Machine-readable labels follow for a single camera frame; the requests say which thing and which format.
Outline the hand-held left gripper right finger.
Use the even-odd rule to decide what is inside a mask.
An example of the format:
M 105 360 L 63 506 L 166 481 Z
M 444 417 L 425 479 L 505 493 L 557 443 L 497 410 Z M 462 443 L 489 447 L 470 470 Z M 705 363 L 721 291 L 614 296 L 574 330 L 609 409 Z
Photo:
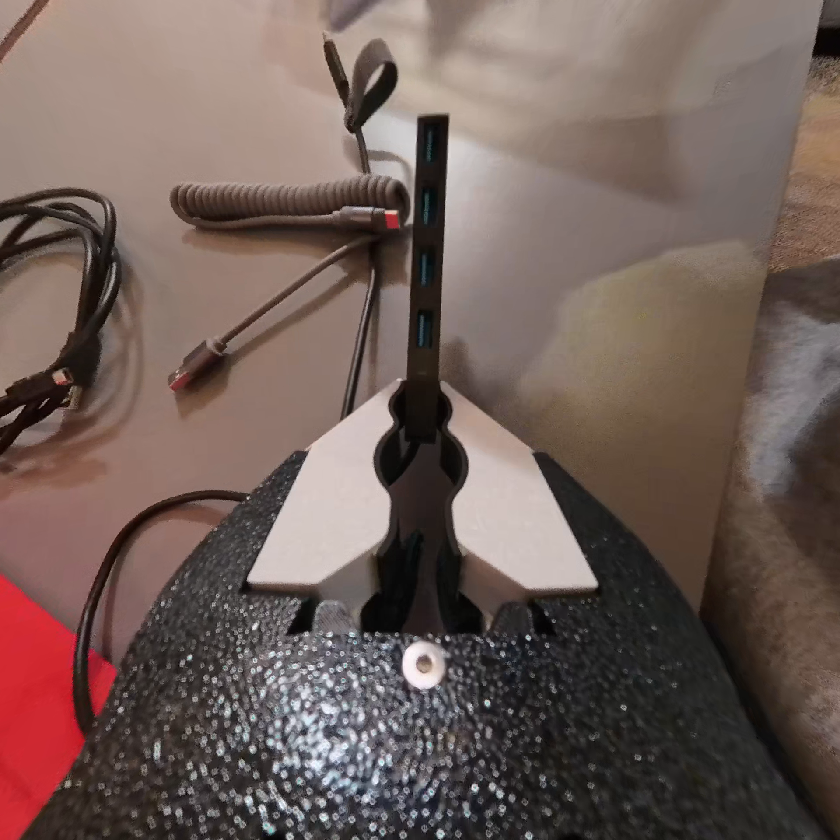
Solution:
M 491 622 L 509 603 L 589 595 L 598 582 L 536 454 L 447 383 L 440 467 L 451 484 L 437 557 L 444 622 Z

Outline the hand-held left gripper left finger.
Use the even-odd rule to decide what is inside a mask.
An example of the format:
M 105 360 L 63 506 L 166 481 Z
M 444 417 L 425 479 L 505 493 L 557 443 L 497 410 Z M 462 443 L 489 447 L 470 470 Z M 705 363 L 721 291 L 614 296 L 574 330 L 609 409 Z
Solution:
M 335 601 L 362 622 L 404 622 L 421 536 L 401 535 L 392 489 L 419 449 L 403 442 L 405 383 L 395 380 L 307 450 L 246 583 Z

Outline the black usb hub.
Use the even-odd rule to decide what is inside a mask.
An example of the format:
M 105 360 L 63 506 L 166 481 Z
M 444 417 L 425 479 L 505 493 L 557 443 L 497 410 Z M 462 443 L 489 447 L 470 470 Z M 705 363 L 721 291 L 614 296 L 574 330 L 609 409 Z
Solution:
M 437 433 L 449 116 L 416 123 L 416 166 L 404 432 L 409 443 Z

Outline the grey printed sweatshirt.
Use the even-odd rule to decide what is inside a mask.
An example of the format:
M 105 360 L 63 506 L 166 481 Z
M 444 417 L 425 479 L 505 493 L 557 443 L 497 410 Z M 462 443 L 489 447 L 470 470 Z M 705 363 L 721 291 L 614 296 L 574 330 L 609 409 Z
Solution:
M 700 614 L 797 796 L 839 828 L 839 59 L 816 56 Z

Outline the red sheet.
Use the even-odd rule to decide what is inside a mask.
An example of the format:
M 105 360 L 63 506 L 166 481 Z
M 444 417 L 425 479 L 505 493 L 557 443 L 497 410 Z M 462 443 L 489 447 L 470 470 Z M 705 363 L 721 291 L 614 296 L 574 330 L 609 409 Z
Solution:
M 84 743 L 72 699 L 76 637 L 1 579 L 1 838 L 20 838 Z

